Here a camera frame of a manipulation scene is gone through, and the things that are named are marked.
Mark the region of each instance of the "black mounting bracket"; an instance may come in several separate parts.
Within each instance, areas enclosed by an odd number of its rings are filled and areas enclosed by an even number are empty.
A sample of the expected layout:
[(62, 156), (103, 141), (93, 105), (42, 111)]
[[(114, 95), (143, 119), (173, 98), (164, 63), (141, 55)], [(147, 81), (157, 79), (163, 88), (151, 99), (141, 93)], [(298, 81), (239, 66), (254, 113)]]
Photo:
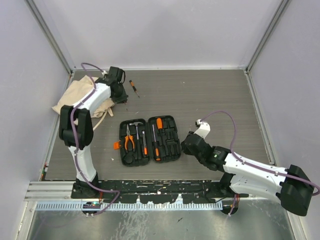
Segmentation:
[[(304, 171), (295, 165), (290, 165), (286, 170), (288, 175), (309, 180)], [(286, 177), (281, 183), (281, 191), (276, 196), (281, 200), (281, 206), (287, 211), (298, 216), (306, 216), (311, 201), (314, 187), (302, 181)]]
[[(70, 119), (73, 109), (73, 106), (64, 105), (60, 110), (59, 138), (63, 140), (64, 144), (68, 147), (76, 146)], [(78, 125), (75, 126), (75, 129), (79, 141), (79, 149), (83, 150), (85, 146), (91, 143), (94, 137), (90, 111), (85, 108), (76, 109), (73, 117), (73, 120), (78, 119)]]
[(95, 82), (108, 85), (111, 89), (110, 97), (112, 101), (115, 104), (123, 104), (126, 103), (128, 100), (128, 95), (123, 86), (125, 80), (126, 72), (119, 67), (111, 66), (108, 71), (108, 74), (105, 74), (103, 77), (99, 77)]

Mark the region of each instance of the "wire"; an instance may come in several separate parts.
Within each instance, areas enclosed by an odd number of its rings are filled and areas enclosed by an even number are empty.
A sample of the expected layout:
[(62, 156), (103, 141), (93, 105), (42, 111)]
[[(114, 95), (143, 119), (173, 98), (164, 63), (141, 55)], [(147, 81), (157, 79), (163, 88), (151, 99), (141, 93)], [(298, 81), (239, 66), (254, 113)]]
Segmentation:
[(236, 205), (236, 198), (237, 198), (237, 194), (234, 195), (233, 197), (233, 203), (232, 203), (232, 206), (231, 206), (231, 209), (230, 209), (230, 212), (228, 213), (228, 216), (231, 217), (231, 214), (232, 214), (232, 211), (234, 210), (235, 208), (235, 205)]
[(286, 177), (286, 178), (290, 178), (290, 179), (294, 179), (294, 180), (298, 180), (300, 182), (303, 182), (305, 184), (308, 184), (308, 185), (311, 185), (312, 187), (316, 188), (317, 189), (317, 192), (313, 193), (312, 196), (317, 196), (320, 194), (320, 186), (318, 186), (317, 184), (311, 182), (311, 181), (308, 181), (306, 179), (303, 179), (301, 177), (297, 177), (297, 176), (293, 176), (293, 175), (290, 175), (290, 174), (286, 174), (286, 173), (282, 173), (282, 172), (277, 172), (277, 171), (273, 171), (273, 170), (270, 170), (270, 169), (267, 169), (267, 168), (264, 168), (262, 166), (258, 166), (258, 165), (255, 165), (251, 162), (247, 162), (247, 161), (243, 161), (240, 157), (237, 156), (237, 154), (234, 152), (234, 143), (235, 143), (235, 140), (236, 140), (236, 137), (237, 137), (237, 126), (236, 126), (236, 122), (234, 120), (234, 118), (227, 112), (227, 111), (222, 111), (222, 110), (218, 110), (218, 111), (213, 111), (211, 113), (209, 113), (207, 116), (205, 116), (204, 118), (201, 119), (201, 121), (207, 119), (208, 117), (210, 117), (211, 115), (213, 114), (216, 114), (216, 113), (224, 113), (224, 114), (227, 114), (231, 120), (232, 120), (232, 123), (233, 123), (233, 128), (234, 128), (234, 132), (233, 132), (233, 138), (232, 138), (232, 141), (230, 143), (230, 151), (232, 153), (232, 155), (238, 160), (240, 161), (241, 163), (243, 164), (246, 164), (250, 167), (253, 167), (255, 169), (259, 169), (261, 171), (265, 171), (267, 173), (270, 173), (270, 174), (274, 174), (274, 175), (280, 175), (280, 176), (283, 176), (283, 177)]
[(220, 201), (222, 201), (223, 199), (226, 199), (227, 197), (223, 197), (223, 198), (220, 198), (218, 201), (216, 201), (215, 203), (218, 203)]
[(100, 196), (99, 196), (99, 203), (100, 203), (100, 204), (101, 204), (101, 201), (102, 201), (103, 196), (104, 196), (104, 193), (101, 191), (101, 192), (100, 192)]
[(84, 71), (86, 71), (86, 73), (88, 74), (89, 78), (91, 79), (92, 83), (93, 83), (93, 88), (91, 90), (91, 92), (88, 94), (88, 96), (86, 96), (80, 103), (78, 103), (76, 106), (73, 107), (72, 111), (71, 111), (71, 114), (70, 114), (70, 119), (71, 119), (71, 128), (72, 128), (72, 132), (73, 132), (73, 136), (74, 136), (74, 142), (75, 142), (75, 150), (74, 150), (74, 164), (75, 164), (75, 167), (76, 169), (78, 170), (79, 174), (81, 175), (81, 177), (84, 179), (84, 181), (93, 189), (99, 191), (99, 192), (103, 192), (103, 193), (115, 193), (115, 197), (112, 199), (112, 201), (105, 207), (103, 208), (102, 210), (94, 213), (93, 215), (96, 216), (96, 215), (100, 215), (102, 214), (107, 208), (109, 208), (111, 206), (111, 204), (113, 204), (117, 198), (119, 197), (120, 195), (120, 191), (118, 190), (104, 190), (104, 189), (101, 189), (101, 188), (98, 188), (94, 185), (91, 184), (91, 182), (89, 182), (89, 180), (86, 178), (86, 176), (83, 174), (82, 170), (80, 169), (80, 166), (79, 166), (79, 162), (78, 162), (78, 158), (77, 158), (77, 154), (78, 154), (78, 151), (79, 151), (79, 139), (78, 139), (78, 133), (77, 133), (77, 129), (76, 129), (76, 125), (74, 123), (74, 115), (75, 115), (75, 111), (77, 110), (77, 108), (79, 108), (83, 103), (85, 103), (96, 91), (97, 89), (97, 86), (96, 86), (96, 83), (93, 79), (93, 77), (91, 76), (90, 72), (85, 68), (85, 65), (89, 65), (89, 66), (92, 66), (92, 67), (95, 67), (97, 68), (98, 70), (100, 70), (101, 72), (103, 72), (103, 70), (93, 64), (90, 64), (90, 63), (86, 63), (86, 62), (82, 62), (81, 63), (81, 67), (83, 68)]

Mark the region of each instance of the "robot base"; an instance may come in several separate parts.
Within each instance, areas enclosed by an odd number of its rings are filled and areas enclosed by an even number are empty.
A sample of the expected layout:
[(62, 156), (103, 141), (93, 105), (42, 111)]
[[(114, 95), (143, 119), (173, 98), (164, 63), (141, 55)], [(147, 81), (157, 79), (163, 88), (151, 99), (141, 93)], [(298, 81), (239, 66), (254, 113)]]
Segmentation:
[[(98, 173), (94, 179), (90, 182), (93, 186), (100, 188)], [(99, 198), (100, 192), (93, 189), (85, 181), (75, 180), (73, 184), (71, 198), (72, 199), (97, 199)]]

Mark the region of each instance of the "white wall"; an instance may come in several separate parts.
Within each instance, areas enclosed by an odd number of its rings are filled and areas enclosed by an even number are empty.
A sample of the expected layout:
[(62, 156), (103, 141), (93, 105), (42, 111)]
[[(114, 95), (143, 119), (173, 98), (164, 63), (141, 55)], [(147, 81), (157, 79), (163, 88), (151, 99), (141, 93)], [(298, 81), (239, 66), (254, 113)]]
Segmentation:
[(46, 4), (77, 68), (237, 68), (248, 65), (280, 0), (35, 2)]
[[(292, 0), (252, 70), (269, 136), (284, 167), (320, 184), (320, 1)], [(305, 221), (319, 239), (320, 196)]]
[(18, 230), (30, 181), (37, 181), (67, 71), (23, 0), (0, 1), (0, 235)]

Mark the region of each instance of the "tool kit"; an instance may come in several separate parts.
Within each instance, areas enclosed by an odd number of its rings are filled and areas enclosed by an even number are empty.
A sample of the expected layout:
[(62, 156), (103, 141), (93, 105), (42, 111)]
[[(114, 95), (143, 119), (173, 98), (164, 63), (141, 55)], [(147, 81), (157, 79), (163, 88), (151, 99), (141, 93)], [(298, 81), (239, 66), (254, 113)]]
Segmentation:
[(150, 159), (157, 163), (175, 161), (181, 156), (175, 119), (165, 115), (148, 121), (142, 118), (123, 121), (114, 149), (120, 150), (121, 162), (128, 167), (146, 165)]

